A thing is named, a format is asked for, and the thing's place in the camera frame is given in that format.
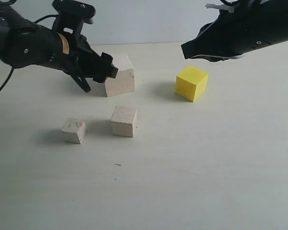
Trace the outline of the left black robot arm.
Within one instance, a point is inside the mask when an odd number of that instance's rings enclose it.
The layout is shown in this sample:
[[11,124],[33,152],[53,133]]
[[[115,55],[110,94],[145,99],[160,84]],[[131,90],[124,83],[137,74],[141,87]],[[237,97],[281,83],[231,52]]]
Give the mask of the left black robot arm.
[[21,16],[12,5],[0,0],[0,60],[11,70],[31,65],[56,69],[71,76],[85,92],[91,90],[87,79],[104,83],[116,78],[118,68],[110,54],[96,53],[81,34],[83,25],[92,24],[94,6],[76,0],[55,0],[57,14],[51,28]]

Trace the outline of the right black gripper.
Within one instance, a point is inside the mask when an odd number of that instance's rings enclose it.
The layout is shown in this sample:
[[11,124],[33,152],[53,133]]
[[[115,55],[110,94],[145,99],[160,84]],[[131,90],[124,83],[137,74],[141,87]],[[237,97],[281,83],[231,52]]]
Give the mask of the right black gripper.
[[222,13],[181,45],[185,59],[226,59],[288,41],[288,4],[252,4]]

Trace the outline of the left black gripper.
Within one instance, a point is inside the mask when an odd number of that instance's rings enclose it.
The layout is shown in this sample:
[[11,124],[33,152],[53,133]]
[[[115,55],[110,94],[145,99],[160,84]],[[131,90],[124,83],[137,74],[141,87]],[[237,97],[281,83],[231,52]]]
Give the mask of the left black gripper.
[[84,35],[74,36],[34,24],[37,51],[34,65],[61,70],[71,76],[84,91],[90,92],[86,79],[104,83],[107,78],[115,79],[118,68],[113,56],[92,50]]

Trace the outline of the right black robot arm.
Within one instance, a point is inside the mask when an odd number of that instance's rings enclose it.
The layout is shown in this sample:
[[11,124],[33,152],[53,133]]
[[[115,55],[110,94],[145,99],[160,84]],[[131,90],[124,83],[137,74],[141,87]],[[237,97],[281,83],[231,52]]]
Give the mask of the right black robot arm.
[[181,45],[185,59],[238,59],[288,41],[288,0],[223,0],[206,8],[218,10],[219,15]]

